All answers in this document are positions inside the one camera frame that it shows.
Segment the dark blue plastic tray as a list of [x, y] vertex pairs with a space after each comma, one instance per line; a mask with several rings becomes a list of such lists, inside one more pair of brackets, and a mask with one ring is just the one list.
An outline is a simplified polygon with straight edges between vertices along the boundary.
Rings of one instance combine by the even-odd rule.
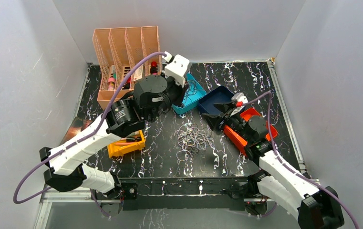
[[204, 119], [203, 114], [218, 115], [220, 111], [213, 105], [214, 103], [227, 103], [231, 101], [234, 93], [225, 86], [218, 86], [202, 97], [198, 102], [198, 111]]

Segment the orange plastic tray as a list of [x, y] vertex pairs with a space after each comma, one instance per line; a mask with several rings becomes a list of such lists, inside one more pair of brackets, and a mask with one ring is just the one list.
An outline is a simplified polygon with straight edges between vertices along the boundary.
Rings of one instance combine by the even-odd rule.
[[271, 138], [278, 135], [273, 126], [257, 110], [249, 108], [227, 120], [224, 134], [238, 150], [250, 160], [254, 160], [272, 149]]

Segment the teal plastic tray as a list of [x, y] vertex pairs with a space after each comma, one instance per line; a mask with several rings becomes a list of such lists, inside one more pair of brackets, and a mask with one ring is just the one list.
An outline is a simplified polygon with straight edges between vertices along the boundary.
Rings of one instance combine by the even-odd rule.
[[189, 84], [189, 88], [182, 102], [183, 107], [172, 105], [173, 110], [178, 115], [184, 114], [197, 107], [199, 100], [207, 95], [205, 89], [191, 74], [187, 73], [186, 78], [187, 83]]

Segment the yellow plastic parts bin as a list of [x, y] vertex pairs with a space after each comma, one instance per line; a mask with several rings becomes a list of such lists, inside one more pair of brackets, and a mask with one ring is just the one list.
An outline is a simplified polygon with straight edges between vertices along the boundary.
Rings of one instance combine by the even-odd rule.
[[108, 145], [109, 158], [124, 156], [130, 152], [141, 151], [145, 147], [145, 137], [142, 130], [134, 132], [121, 140]]

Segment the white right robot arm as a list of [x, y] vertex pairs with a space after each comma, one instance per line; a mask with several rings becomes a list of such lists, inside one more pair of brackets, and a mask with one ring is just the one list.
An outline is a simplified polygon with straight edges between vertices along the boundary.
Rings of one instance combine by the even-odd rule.
[[302, 229], [338, 229], [344, 225], [337, 192], [330, 186], [318, 188], [273, 150], [271, 127], [260, 115], [244, 119], [241, 102], [214, 104], [220, 114], [202, 116], [211, 129], [220, 129], [259, 168], [249, 176], [248, 193], [265, 195], [296, 218]]

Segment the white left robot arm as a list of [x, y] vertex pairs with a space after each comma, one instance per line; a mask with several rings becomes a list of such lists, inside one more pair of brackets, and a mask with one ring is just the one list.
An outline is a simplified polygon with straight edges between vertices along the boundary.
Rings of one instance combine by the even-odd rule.
[[144, 129], [146, 122], [154, 122], [173, 105], [181, 105], [188, 83], [186, 76], [181, 77], [184, 85], [179, 85], [176, 79], [175, 76], [147, 76], [108, 106], [106, 115], [98, 116], [77, 136], [59, 147], [42, 148], [40, 157], [48, 166], [43, 173], [45, 183], [60, 192], [85, 187], [117, 198], [122, 191], [118, 176], [84, 162], [109, 144]]

